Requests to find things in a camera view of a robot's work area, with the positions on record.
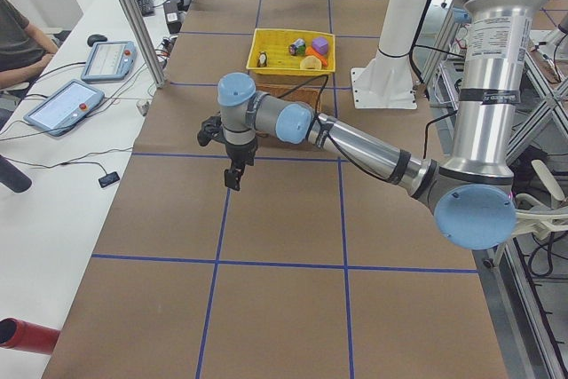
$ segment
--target orange toy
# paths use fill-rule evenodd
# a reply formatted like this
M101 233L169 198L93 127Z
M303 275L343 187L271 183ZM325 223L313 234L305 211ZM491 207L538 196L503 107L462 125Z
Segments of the orange toy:
M315 49L313 49L311 46L308 46L307 48L305 48L305 56L309 56L309 55L313 55L314 57L316 57L317 59L319 59L321 61L321 65L323 67L327 67L327 59L326 57L324 57L323 55L321 55L320 53L318 53Z

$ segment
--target device screen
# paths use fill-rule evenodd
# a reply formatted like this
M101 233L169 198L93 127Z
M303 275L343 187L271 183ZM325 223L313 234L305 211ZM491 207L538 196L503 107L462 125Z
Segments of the device screen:
M116 75L121 65L124 48L126 48L126 43L97 45L89 67L89 75Z
M59 124L72 114L81 103L86 102L97 92L78 83L72 83L65 90L30 115L48 129L56 129Z

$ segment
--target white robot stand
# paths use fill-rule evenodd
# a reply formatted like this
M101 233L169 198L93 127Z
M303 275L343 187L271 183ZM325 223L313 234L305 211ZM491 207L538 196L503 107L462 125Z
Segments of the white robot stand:
M389 1L376 56L366 68L351 69L356 108L416 108L407 54L426 2Z

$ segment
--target person's arm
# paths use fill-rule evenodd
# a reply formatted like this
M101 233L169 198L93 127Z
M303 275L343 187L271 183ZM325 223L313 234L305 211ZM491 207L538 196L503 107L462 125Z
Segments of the person's arm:
M58 51L57 45L42 30L31 22L26 26L26 28L24 28L24 31L47 52L55 54Z
M0 71L0 89L9 88L14 84L25 82L42 73L42 71L50 63L53 55L48 53L39 61L31 66L16 68L13 70Z

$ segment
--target black shirt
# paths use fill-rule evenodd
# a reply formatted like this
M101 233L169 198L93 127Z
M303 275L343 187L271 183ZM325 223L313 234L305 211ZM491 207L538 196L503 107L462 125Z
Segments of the black shirt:
M7 0L0 0L0 71L27 67L45 54L24 28L29 20Z

